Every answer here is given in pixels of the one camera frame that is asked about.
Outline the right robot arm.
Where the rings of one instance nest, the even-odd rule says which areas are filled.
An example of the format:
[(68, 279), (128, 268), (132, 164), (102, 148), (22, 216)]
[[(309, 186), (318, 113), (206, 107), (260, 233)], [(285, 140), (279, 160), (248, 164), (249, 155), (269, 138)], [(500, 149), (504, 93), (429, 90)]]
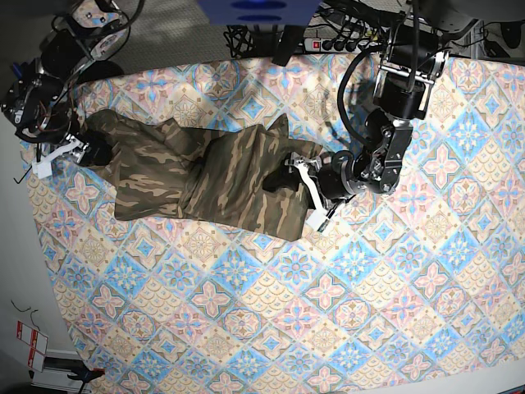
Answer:
[(16, 137), (35, 145), (37, 161), (47, 161), (44, 145), (82, 167), (105, 166), (112, 160), (103, 134), (82, 129), (75, 90), (122, 73), (111, 58), (127, 43), (143, 6), (139, 2), (128, 16), (114, 1), (63, 1), (39, 56), (12, 65), (16, 81), (2, 98), (1, 111), (16, 128)]

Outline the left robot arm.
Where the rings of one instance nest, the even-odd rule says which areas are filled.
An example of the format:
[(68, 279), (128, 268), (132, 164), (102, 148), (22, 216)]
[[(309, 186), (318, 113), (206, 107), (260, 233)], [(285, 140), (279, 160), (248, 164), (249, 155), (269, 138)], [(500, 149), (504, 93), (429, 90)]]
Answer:
[[(276, 192), (305, 185), (314, 208), (330, 210), (365, 190), (377, 194), (393, 192), (411, 143), (411, 121), (426, 116), (431, 91), (450, 53), (450, 42), (465, 35), (476, 22), (463, 9), (464, 4), (410, 1), (403, 10), (393, 13), (375, 10), (359, 1), (324, 2), (317, 10), (319, 16), (336, 11), (346, 21), (360, 21), (374, 30), (370, 41), (360, 48), (345, 71), (336, 97), (343, 126), (363, 149), (358, 156), (341, 150), (332, 154), (327, 163), (319, 157), (289, 153), (266, 177), (263, 189)], [(372, 97), (376, 109), (366, 118), (367, 135), (360, 135), (347, 113), (345, 89), (360, 62), (374, 53), (380, 56)]]

